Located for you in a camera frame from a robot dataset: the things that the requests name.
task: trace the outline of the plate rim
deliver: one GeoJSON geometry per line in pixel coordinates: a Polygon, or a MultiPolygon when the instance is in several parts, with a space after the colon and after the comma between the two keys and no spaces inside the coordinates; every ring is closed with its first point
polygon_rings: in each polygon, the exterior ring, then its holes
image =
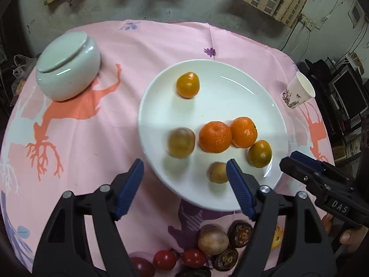
{"type": "MultiPolygon", "coordinates": [[[[283,118],[283,115],[277,105],[277,103],[275,102],[275,100],[273,99],[273,97],[269,94],[269,92],[257,81],[255,80],[254,78],[252,78],[249,74],[245,73],[244,71],[230,65],[230,64],[227,64],[227,63],[224,63],[224,62],[220,62],[220,61],[217,61],[217,60],[211,60],[211,59],[189,59],[189,60],[184,60],[184,61],[181,61],[181,62],[177,62],[175,64],[172,64],[171,66],[165,68],[164,70],[162,70],[160,73],[158,73],[156,75],[156,77],[150,82],[150,84],[147,86],[146,90],[145,90],[145,93],[143,94],[142,98],[141,98],[141,101],[140,101],[140,106],[138,108],[138,115],[137,115],[137,129],[138,129],[138,137],[139,137],[139,140],[140,140],[140,145],[141,145],[141,148],[143,150],[143,154],[145,155],[147,161],[149,162],[149,165],[151,167],[151,169],[154,171],[155,175],[160,179],[160,181],[162,183],[164,183],[164,185],[169,188],[173,193],[175,193],[178,197],[180,197],[181,199],[193,204],[193,205],[196,205],[202,209],[208,209],[208,210],[211,210],[211,211],[218,211],[218,212],[232,212],[232,211],[239,211],[241,210],[241,207],[238,205],[238,209],[222,209],[222,208],[217,208],[217,207],[214,207],[214,208],[206,208],[194,201],[189,201],[188,199],[186,199],[182,194],[180,194],[176,189],[174,189],[173,187],[171,187],[168,183],[166,183],[163,178],[158,174],[157,170],[155,169],[154,165],[153,165],[153,162],[151,160],[151,158],[146,154],[145,152],[145,148],[143,146],[143,140],[142,140],[142,132],[141,132],[141,128],[140,128],[140,121],[142,119],[142,108],[143,108],[143,101],[146,99],[146,96],[150,90],[150,88],[153,86],[153,84],[155,83],[156,79],[159,78],[159,76],[161,76],[163,73],[165,73],[167,70],[170,70],[172,67],[174,66],[177,66],[179,64],[182,64],[182,63],[186,63],[186,62],[194,62],[194,61],[201,61],[201,62],[219,62],[221,64],[224,64],[228,67],[231,67],[233,69],[236,69],[237,71],[240,71],[241,73],[247,75],[249,78],[251,78],[253,81],[255,81],[259,86],[261,86],[261,88],[263,88],[263,90],[265,90],[265,92],[269,95],[269,97],[272,99],[272,101],[275,103],[277,109],[278,109],[278,112],[279,112],[279,115],[281,116],[282,118],[282,121],[283,121],[283,126],[284,126],[284,130],[286,132],[286,135],[287,135],[287,140],[288,140],[288,132],[287,132],[287,127],[286,127],[286,123],[285,123],[285,119],[283,118]]],[[[277,186],[277,184],[279,183],[281,177],[282,177],[282,174],[283,172],[280,173],[275,185],[274,185],[274,188],[277,186]]]]}

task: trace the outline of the human hand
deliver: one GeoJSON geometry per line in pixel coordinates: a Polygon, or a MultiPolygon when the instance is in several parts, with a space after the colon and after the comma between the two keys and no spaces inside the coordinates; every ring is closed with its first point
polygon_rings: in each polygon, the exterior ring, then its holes
{"type": "MultiPolygon", "coordinates": [[[[332,221],[333,216],[331,214],[326,214],[322,218],[322,224],[324,226],[325,231],[329,234],[332,230],[332,221]]],[[[339,238],[339,242],[341,244],[348,245],[347,252],[353,253],[360,246],[363,241],[366,233],[368,232],[368,228],[365,226],[361,226],[359,229],[348,229],[341,234],[339,238]]]]}

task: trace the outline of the pink tablecloth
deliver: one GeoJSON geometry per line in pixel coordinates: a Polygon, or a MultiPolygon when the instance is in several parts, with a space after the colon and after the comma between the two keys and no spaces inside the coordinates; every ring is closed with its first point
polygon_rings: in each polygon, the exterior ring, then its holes
{"type": "MultiPolygon", "coordinates": [[[[279,50],[207,24],[150,21],[103,22],[76,28],[92,36],[102,66],[92,86],[65,103],[52,102],[36,86],[33,71],[12,112],[0,158],[1,211],[20,261],[32,269],[44,226],[65,190],[93,192],[145,160],[137,132],[141,97],[163,69],[189,59],[213,59],[255,78],[277,102],[289,134],[290,151],[333,162],[320,112],[312,99],[287,111],[279,94],[297,70],[279,50]]],[[[277,191],[295,194],[303,186],[283,176],[277,191]]],[[[178,252],[196,245],[196,233],[208,223],[227,230],[243,214],[200,209],[172,193],[145,163],[145,176],[130,212],[117,227],[130,255],[152,260],[161,249],[178,252]]],[[[86,218],[94,264],[104,268],[86,218]]],[[[275,264],[278,249],[267,267],[275,264]]],[[[174,276],[180,267],[159,275],[174,276]]],[[[213,271],[213,276],[228,275],[213,271]]]]}

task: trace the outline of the orange deer print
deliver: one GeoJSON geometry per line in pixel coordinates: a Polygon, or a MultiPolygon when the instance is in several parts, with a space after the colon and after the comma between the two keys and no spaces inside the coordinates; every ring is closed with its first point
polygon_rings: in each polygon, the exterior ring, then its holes
{"type": "Polygon", "coordinates": [[[60,156],[57,152],[56,146],[47,141],[49,137],[46,136],[46,132],[50,121],[52,119],[62,118],[87,120],[95,116],[100,110],[100,107],[98,107],[100,100],[107,94],[114,92],[121,82],[120,74],[122,69],[119,64],[116,64],[116,67],[118,72],[117,82],[115,84],[103,90],[93,90],[93,86],[98,84],[98,80],[96,78],[92,84],[77,97],[65,102],[51,102],[42,117],[41,126],[38,123],[33,125],[36,143],[29,143],[26,148],[28,148],[27,157],[29,156],[31,159],[31,167],[33,167],[34,161],[36,160],[37,177],[39,181],[41,181],[41,175],[44,175],[47,171],[46,166],[48,166],[48,147],[54,152],[54,156],[57,161],[57,167],[54,172],[54,176],[58,176],[58,178],[60,178],[60,172],[63,172],[63,166],[61,164],[60,156]]]}
{"type": "Polygon", "coordinates": [[[324,156],[321,155],[319,152],[319,146],[318,146],[318,141],[320,141],[321,139],[325,139],[327,137],[327,132],[325,131],[325,126],[323,121],[320,119],[317,110],[314,108],[314,106],[311,105],[311,103],[308,103],[314,110],[315,113],[317,114],[318,117],[318,121],[313,123],[311,121],[310,115],[309,115],[309,111],[305,105],[305,109],[306,109],[306,114],[302,111],[302,109],[300,108],[302,114],[304,115],[308,127],[309,127],[309,131],[310,131],[310,136],[311,136],[311,142],[312,142],[312,147],[310,147],[310,151],[311,153],[314,155],[314,157],[317,160],[320,161],[327,161],[328,159],[324,156]]]}

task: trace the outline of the monitor screen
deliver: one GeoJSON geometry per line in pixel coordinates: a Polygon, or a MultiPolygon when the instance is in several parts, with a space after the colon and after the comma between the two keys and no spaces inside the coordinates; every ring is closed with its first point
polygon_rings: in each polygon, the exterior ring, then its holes
{"type": "Polygon", "coordinates": [[[350,71],[334,82],[334,86],[346,107],[349,118],[353,118],[366,108],[366,103],[350,71]]]}

